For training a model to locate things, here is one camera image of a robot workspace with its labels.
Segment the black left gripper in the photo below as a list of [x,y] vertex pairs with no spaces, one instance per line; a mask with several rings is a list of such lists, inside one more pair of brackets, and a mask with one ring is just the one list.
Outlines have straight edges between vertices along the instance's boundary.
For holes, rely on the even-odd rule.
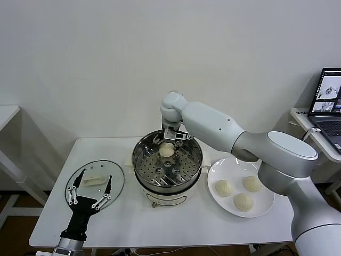
[[77,196],[77,189],[80,186],[85,171],[86,168],[76,171],[70,178],[71,183],[66,186],[66,198],[68,204],[72,204],[69,206],[72,210],[72,216],[67,228],[60,235],[62,238],[86,240],[86,230],[90,217],[97,214],[101,207],[111,200],[112,175],[109,177],[104,195],[99,200]]

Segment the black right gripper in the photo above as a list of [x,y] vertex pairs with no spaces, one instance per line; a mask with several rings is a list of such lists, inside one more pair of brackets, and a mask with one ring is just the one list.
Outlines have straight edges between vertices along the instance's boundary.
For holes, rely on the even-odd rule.
[[[191,140],[190,134],[176,134],[176,148],[182,147],[185,141]],[[164,129],[164,133],[157,133],[153,139],[153,144],[160,145],[161,143],[175,143],[175,131],[172,127]]]

